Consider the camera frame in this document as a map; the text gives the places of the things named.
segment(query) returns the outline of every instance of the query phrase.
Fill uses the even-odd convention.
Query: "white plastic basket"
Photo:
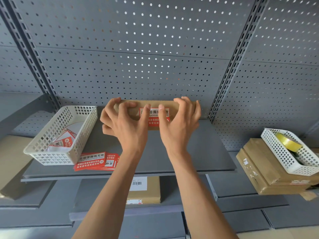
[[[96,106],[64,106],[23,150],[43,165],[72,165],[78,162],[86,141],[98,118]],[[74,143],[67,152],[48,152],[48,146],[66,126],[83,121]]]
[[[279,139],[276,137],[278,132],[288,136],[290,139],[302,145],[302,147],[297,151],[297,154],[300,157],[300,162],[305,165],[298,163],[298,161],[291,155],[289,150],[285,148],[285,146],[279,141]],[[317,155],[312,152],[310,148],[308,148],[292,132],[281,129],[265,128],[261,134],[261,138],[274,153],[287,173],[310,176],[319,172],[319,158]]]

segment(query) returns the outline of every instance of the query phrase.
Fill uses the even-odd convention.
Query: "floor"
[[[318,239],[319,226],[252,231],[237,235],[240,239]]]

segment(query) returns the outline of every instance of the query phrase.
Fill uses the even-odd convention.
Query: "person's right hand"
[[[166,120],[165,107],[162,104],[159,105],[159,131],[169,156],[183,155],[187,152],[189,138],[198,128],[198,120],[201,117],[199,101],[196,101],[195,109],[186,96],[175,98],[174,101],[179,104],[179,108],[171,123]]]

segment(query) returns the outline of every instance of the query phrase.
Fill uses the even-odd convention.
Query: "tape roll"
[[[279,141],[281,141],[285,148],[289,149],[290,151],[297,152],[297,150],[302,147],[301,144],[293,141],[291,138],[282,133],[278,132],[276,137],[279,139]]]

